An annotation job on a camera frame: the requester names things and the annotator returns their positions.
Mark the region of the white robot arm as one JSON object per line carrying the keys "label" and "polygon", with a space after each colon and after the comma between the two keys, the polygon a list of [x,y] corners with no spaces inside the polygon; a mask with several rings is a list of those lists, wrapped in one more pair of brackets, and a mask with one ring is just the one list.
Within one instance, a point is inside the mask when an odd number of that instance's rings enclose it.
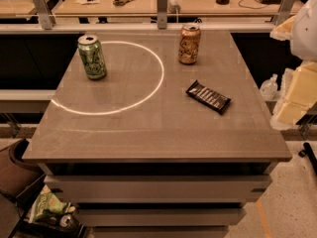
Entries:
{"label": "white robot arm", "polygon": [[269,34],[290,41],[291,53],[302,60],[291,80],[281,85],[281,97],[270,125],[276,130],[294,126],[317,103],[317,0],[308,0],[298,13]]}

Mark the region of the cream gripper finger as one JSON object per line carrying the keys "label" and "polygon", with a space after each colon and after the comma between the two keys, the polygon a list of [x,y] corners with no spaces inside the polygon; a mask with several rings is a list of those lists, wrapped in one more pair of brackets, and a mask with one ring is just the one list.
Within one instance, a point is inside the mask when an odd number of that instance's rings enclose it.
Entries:
{"label": "cream gripper finger", "polygon": [[289,41],[291,39],[291,31],[295,17],[288,18],[283,23],[276,26],[269,34],[269,36],[278,41]]}
{"label": "cream gripper finger", "polygon": [[304,61],[296,70],[287,68],[282,77],[270,126],[276,130],[293,127],[317,103],[317,62]]}

